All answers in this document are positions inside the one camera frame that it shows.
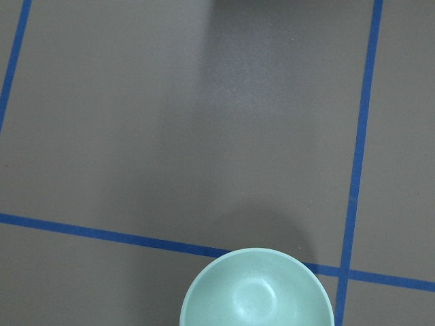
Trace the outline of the green bowl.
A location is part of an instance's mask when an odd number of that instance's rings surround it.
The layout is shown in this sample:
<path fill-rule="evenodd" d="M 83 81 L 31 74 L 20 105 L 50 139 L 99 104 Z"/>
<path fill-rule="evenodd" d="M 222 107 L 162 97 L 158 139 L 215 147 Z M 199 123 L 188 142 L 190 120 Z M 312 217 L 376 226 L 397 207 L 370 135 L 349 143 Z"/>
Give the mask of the green bowl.
<path fill-rule="evenodd" d="M 227 253 L 188 288 L 180 325 L 333 325 L 330 298 L 302 262 L 263 248 Z"/>

